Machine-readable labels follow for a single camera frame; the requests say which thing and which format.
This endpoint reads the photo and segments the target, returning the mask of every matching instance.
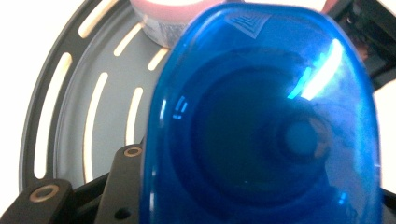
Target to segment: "black plastic part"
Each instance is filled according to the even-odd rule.
[[[379,75],[374,76],[372,79],[375,90],[381,89],[387,83],[396,79],[396,64],[390,69],[381,72]]]
[[[95,224],[138,223],[141,148],[141,145],[130,145],[117,151]],[[126,156],[127,150],[135,154]]]
[[[353,0],[338,0],[337,3],[327,13],[335,21],[340,21],[341,18],[347,13],[349,7],[352,5]]]
[[[395,33],[392,22],[396,22],[396,18],[376,1],[358,1],[350,12],[348,21],[361,34],[364,42],[373,47],[384,60],[396,60],[396,39],[392,36]],[[377,13],[390,14],[389,21],[378,18]]]
[[[80,207],[102,195],[107,182],[108,174],[102,175],[93,181],[75,189],[76,206]]]
[[[76,209],[76,213],[73,215],[70,223],[93,223],[95,221],[101,199],[102,195]]]
[[[384,193],[384,205],[393,210],[393,213],[396,214],[396,194],[385,189],[383,189],[382,192]]]
[[[59,191],[43,202],[30,200],[31,194],[44,186],[56,185]],[[24,190],[0,219],[1,224],[69,223],[75,212],[73,190],[68,181],[61,179],[40,180]]]
[[[396,41],[396,17],[377,0],[358,1],[361,10]]]

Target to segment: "blue plastic bottle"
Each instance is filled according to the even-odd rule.
[[[372,88],[331,19],[229,3],[163,69],[141,223],[380,223]]]

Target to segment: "blue translucent dome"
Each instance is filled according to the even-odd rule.
[[[155,89],[141,223],[380,223],[372,88],[331,19],[229,3]]]

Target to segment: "curved slot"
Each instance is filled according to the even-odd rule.
[[[106,15],[106,13],[114,6],[118,0],[103,0],[90,13],[85,21],[78,27],[78,34],[81,38],[86,38],[90,35],[96,24]]]
[[[96,82],[95,89],[92,94],[90,107],[88,108],[87,119],[85,121],[84,140],[82,146],[82,168],[84,175],[84,183],[91,182],[93,180],[92,171],[92,135],[93,135],[93,124],[95,122],[96,110],[99,105],[99,100],[102,95],[102,91],[106,85],[108,78],[107,73],[102,73]]]
[[[166,53],[169,51],[167,48],[161,48],[158,50],[158,52],[155,54],[155,56],[151,59],[151,61],[148,64],[148,70],[154,71],[155,68],[158,66],[158,64],[161,62],[163,57],[165,57]]]
[[[50,124],[53,110],[59,91],[64,83],[64,77],[72,64],[72,56],[64,53],[56,66],[55,72],[49,84],[49,89],[44,100],[43,109],[38,123],[37,138],[35,140],[35,177],[41,179],[47,172],[47,151],[50,135]]]
[[[126,46],[131,42],[134,36],[139,33],[142,29],[142,24],[139,22],[132,30],[121,40],[121,42],[117,45],[116,49],[114,49],[114,56],[119,57],[122,52],[125,50]]]
[[[134,124],[136,122],[137,109],[142,99],[143,89],[138,87],[134,89],[131,106],[129,108],[128,119],[126,124],[125,145],[134,144]]]

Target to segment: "gray surface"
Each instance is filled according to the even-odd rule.
[[[382,206],[382,223],[383,224],[394,224],[396,223],[396,211],[392,212],[385,205]]]
[[[58,178],[69,180],[76,188],[83,184],[82,146],[89,104],[96,82],[103,72],[108,79],[102,92],[92,135],[93,177],[110,170],[115,152],[125,145],[127,116],[134,89],[144,93],[138,108],[135,139],[139,143],[146,132],[150,98],[164,61],[154,71],[147,69],[152,57],[161,48],[141,30],[120,57],[114,49],[137,24],[131,6],[113,15],[93,39],[78,63],[69,83],[58,124],[56,148]]]

